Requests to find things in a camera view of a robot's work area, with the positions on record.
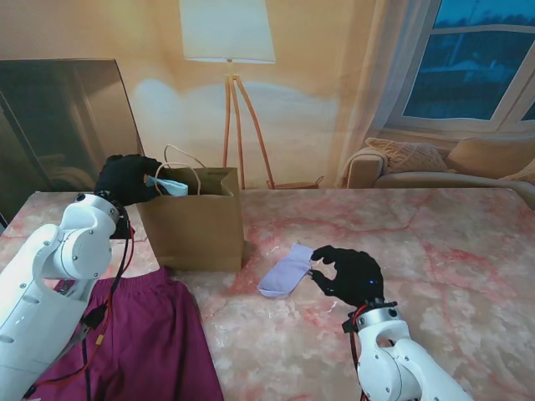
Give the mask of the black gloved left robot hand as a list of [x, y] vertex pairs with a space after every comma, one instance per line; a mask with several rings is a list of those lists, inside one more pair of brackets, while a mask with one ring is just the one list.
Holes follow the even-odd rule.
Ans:
[[155, 177], [160, 166], [160, 161], [143, 155], [112, 155], [99, 173], [94, 194], [121, 206], [151, 201], [159, 192], [145, 183], [145, 177]]

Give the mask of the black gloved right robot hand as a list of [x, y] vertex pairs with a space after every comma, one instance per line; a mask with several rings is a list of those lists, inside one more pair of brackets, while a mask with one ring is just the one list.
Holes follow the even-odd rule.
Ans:
[[337, 297], [353, 307], [362, 307], [367, 302], [384, 301], [384, 278], [377, 261], [365, 251], [335, 248], [331, 245], [316, 249], [312, 261], [334, 264], [333, 279], [321, 271], [310, 270], [312, 280], [325, 296]]

